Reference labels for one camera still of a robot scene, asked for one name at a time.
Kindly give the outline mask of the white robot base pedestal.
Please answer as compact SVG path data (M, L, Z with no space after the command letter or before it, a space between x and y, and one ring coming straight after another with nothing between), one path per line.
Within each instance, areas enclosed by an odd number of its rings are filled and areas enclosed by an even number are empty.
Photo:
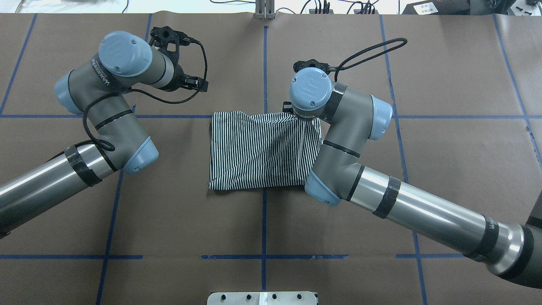
M311 291L243 291L211 293L207 305L318 305Z

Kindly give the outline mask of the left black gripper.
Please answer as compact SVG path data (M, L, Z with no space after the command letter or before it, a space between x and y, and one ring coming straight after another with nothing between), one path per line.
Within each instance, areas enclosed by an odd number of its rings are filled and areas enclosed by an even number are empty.
M171 91L178 89L193 89L199 92L208 91L208 81L204 78L184 75L184 71L179 64L174 66L174 75L171 79Z

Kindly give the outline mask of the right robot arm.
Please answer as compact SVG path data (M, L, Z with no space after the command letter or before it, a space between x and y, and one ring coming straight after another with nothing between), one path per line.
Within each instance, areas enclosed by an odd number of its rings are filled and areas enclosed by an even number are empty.
M486 265L503 280L541 288L541 197L523 224L469 210L362 162L368 141L381 139L393 119L389 103L319 67L297 68L288 94L292 114L329 124L304 183L310 197L330 206L350 202Z

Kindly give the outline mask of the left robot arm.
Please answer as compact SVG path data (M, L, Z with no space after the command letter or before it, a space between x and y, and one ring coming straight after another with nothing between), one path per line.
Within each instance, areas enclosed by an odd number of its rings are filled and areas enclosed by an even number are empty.
M148 85L164 92L208 88L203 77L186 75L180 47L203 44L168 26L154 27L150 41L126 31L108 33L89 62L71 70L54 87L58 102L80 115L88 139L67 147L44 164L1 187L1 237L59 203L124 170L133 174L155 162L159 152L124 95Z

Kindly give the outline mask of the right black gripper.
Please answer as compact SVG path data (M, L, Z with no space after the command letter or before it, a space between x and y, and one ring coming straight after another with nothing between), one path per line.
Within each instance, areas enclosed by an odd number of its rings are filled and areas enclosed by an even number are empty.
M304 117L299 116L293 109L291 102L283 102L283 113L288 114L292 116L293 118L297 120L305 120Z

